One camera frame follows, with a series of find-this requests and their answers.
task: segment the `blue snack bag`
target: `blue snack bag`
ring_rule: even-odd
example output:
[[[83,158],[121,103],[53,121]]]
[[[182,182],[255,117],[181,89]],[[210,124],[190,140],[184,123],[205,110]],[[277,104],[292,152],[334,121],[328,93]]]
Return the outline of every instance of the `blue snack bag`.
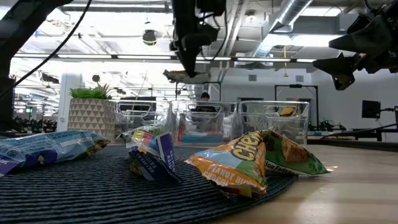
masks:
[[[34,167],[91,156],[110,140],[88,131],[62,131],[0,140],[0,177],[15,167]]]
[[[163,184],[182,182],[175,174],[172,136],[153,126],[143,126],[123,133],[129,149],[130,169],[145,179]]]

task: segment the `orange snack bag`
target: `orange snack bag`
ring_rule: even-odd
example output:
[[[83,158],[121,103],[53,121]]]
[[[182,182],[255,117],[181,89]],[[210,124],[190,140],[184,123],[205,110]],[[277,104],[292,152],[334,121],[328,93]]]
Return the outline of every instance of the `orange snack bag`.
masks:
[[[185,162],[220,186],[226,195],[256,197],[266,193],[266,147],[260,131],[197,152]]]

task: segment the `green plant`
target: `green plant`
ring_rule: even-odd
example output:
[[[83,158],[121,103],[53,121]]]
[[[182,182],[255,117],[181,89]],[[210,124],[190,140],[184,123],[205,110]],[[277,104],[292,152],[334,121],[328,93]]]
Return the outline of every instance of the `green plant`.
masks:
[[[110,100],[112,96],[109,95],[109,85],[105,84],[101,86],[98,84],[96,88],[76,88],[70,89],[69,94],[73,98],[94,98],[94,99],[102,99],[102,100]]]

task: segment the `person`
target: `person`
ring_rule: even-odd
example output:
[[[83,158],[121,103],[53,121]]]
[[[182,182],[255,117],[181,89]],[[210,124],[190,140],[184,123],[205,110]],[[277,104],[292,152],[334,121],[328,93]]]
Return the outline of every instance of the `person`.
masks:
[[[207,92],[201,94],[200,101],[209,101],[210,95]],[[217,112],[214,106],[197,106],[195,109],[191,109],[192,112]]]

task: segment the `green snack bag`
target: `green snack bag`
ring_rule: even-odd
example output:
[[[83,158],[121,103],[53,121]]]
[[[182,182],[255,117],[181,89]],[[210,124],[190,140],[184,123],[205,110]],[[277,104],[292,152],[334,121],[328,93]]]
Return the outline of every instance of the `green snack bag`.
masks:
[[[311,152],[287,137],[273,131],[263,131],[261,137],[266,144],[267,173],[318,175],[330,172]]]

